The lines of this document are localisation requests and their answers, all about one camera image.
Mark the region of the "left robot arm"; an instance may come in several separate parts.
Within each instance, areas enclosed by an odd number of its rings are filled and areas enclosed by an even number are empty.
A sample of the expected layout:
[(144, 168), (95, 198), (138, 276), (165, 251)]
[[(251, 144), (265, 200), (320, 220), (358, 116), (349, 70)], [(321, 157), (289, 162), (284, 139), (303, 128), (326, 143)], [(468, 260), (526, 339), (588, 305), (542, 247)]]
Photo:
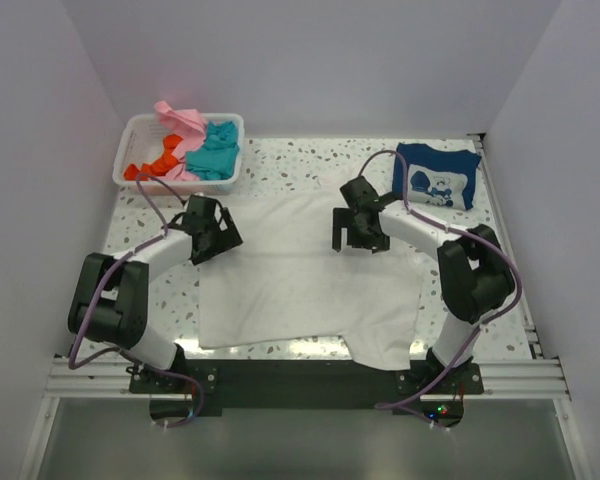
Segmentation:
[(75, 370), (116, 352), (152, 370), (165, 392), (187, 380), (184, 351), (149, 324), (150, 284), (175, 266), (198, 266), (243, 243), (229, 209), (193, 195), (159, 234), (116, 254), (92, 253), (82, 265), (68, 314)]

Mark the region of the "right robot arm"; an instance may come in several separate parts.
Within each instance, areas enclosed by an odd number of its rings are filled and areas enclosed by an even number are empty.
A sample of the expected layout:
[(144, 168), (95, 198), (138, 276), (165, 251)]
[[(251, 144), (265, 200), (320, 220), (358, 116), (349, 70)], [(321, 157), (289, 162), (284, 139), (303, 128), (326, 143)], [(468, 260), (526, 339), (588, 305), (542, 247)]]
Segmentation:
[(514, 265), (502, 252), (494, 230), (465, 228), (428, 217), (404, 205), (396, 193), (380, 195), (363, 176), (340, 187), (345, 207), (333, 210), (332, 248), (347, 245), (385, 252), (398, 240), (437, 262), (447, 317), (429, 348), (428, 386), (449, 392), (461, 380), (459, 366), (473, 356), (481, 323), (497, 317), (510, 295), (520, 293)]

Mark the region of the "white t-shirt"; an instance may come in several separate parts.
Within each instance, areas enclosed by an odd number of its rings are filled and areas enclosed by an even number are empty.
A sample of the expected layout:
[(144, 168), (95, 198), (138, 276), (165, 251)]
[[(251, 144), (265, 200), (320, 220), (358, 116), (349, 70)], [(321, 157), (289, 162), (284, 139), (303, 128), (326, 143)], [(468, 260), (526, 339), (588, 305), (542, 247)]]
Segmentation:
[(409, 368), (422, 279), (406, 244), (334, 251), (332, 185), (222, 203), (243, 243), (200, 267), (201, 347), (339, 336), (359, 364)]

